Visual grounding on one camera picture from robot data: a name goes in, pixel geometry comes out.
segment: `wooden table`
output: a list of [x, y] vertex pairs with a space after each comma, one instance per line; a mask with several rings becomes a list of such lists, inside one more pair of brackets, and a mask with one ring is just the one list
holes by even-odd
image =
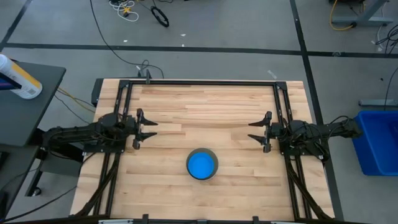
[[[118, 79], [105, 79], [95, 120], [112, 113]], [[312, 122], [302, 82], [287, 82], [294, 119]], [[134, 85], [129, 114], [142, 108], [147, 119], [159, 123], [144, 131], [158, 135], [132, 148], [127, 141], [113, 200], [112, 218], [185, 220], [293, 220], [287, 174], [277, 141], [268, 154], [248, 137], [263, 135], [264, 128], [248, 126], [272, 111], [277, 122], [274, 93], [268, 86]], [[220, 166], [207, 181], [190, 177], [188, 154], [206, 147]], [[103, 154], [97, 153], [81, 169], [71, 213], [79, 211], [98, 186]], [[317, 203], [333, 215], [321, 162], [302, 156], [307, 189]], [[297, 190], [300, 214], [302, 200]], [[102, 200], [104, 211], [106, 193]]]

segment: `plastic bottle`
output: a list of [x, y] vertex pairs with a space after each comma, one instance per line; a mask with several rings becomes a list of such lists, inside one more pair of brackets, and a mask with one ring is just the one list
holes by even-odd
[[39, 81], [3, 54], [0, 54], [0, 72], [21, 85], [21, 89], [11, 91], [23, 99], [33, 99], [42, 92]]

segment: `concrete floor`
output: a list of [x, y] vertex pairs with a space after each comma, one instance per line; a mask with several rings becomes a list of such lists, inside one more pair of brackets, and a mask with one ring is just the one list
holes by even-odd
[[[25, 0], [0, 1], [0, 39], [7, 32]], [[300, 50], [289, 0], [175, 0], [157, 3], [170, 20], [161, 27], [149, 11], [134, 6], [137, 22], [127, 22], [116, 15], [107, 0], [93, 0], [95, 13], [105, 39], [111, 45], [164, 47], [228, 47], [246, 49]], [[375, 41], [378, 27], [357, 27], [337, 32], [328, 26], [331, 5], [327, 0], [299, 0], [298, 13], [307, 50], [328, 52], [379, 53]], [[398, 2], [384, 10], [398, 21]], [[351, 15], [347, 5], [339, 4], [336, 15]], [[382, 29], [381, 37], [393, 25]], [[90, 2], [81, 0], [33, 0], [8, 41], [18, 44], [104, 45], [91, 15]], [[117, 59], [108, 50], [23, 49], [6, 47], [3, 52], [17, 60], [67, 68], [61, 87], [83, 100], [90, 100], [96, 78], [132, 77], [137, 70]], [[278, 80], [304, 82], [310, 107], [312, 102], [301, 56], [275, 54], [118, 51], [122, 58], [141, 63], [148, 59], [165, 73], [166, 78]], [[310, 57], [321, 112], [325, 122], [345, 114], [356, 116], [362, 110], [358, 100], [384, 98], [389, 76], [398, 66], [397, 59]], [[154, 77], [160, 77], [156, 69]], [[398, 82], [392, 83], [390, 96], [398, 98]], [[85, 120], [93, 115], [68, 98], [60, 98]], [[78, 126], [83, 123], [54, 99], [40, 128]], [[395, 223], [398, 201], [398, 177], [368, 177], [362, 174], [351, 140], [333, 138], [331, 156], [343, 216], [346, 221]], [[39, 197], [24, 197], [32, 178], [30, 174], [8, 217], [42, 205], [72, 188], [77, 178], [44, 174]], [[17, 221], [66, 217], [73, 192], [51, 206]]]

